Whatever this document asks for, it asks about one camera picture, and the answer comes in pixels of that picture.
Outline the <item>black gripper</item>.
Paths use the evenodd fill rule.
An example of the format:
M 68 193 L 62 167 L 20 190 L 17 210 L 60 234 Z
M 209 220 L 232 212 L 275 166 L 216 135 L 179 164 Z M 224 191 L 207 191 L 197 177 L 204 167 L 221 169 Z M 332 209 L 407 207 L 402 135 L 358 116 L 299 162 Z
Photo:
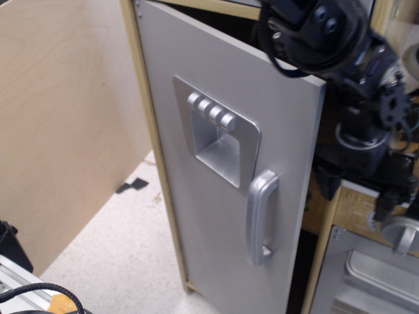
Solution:
M 321 194 L 331 200 L 342 179 L 379 192 L 375 219 L 389 217 L 396 205 L 408 202 L 418 180 L 392 158 L 393 131 L 401 128 L 410 141 L 405 120 L 411 100 L 405 93 L 397 55 L 386 42 L 371 43 L 347 69 L 320 74 L 328 83 L 331 103 L 340 121 L 335 143 L 318 144 L 314 173 Z

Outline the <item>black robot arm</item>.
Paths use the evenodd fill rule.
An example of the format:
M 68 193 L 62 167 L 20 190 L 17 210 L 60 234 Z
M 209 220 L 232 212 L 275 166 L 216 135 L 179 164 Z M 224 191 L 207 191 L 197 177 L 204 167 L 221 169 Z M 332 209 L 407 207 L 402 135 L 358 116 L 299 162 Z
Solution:
M 412 135 L 397 55 L 369 26 L 359 1 L 263 1 L 258 38 L 275 67 L 289 78 L 308 75 L 331 88 L 341 120 L 336 143 L 318 144 L 314 171 L 321 193 L 331 199 L 342 179 L 379 192 L 375 219 L 386 220 L 396 205 L 418 218 L 418 179 L 399 165 L 390 139 L 395 130 Z

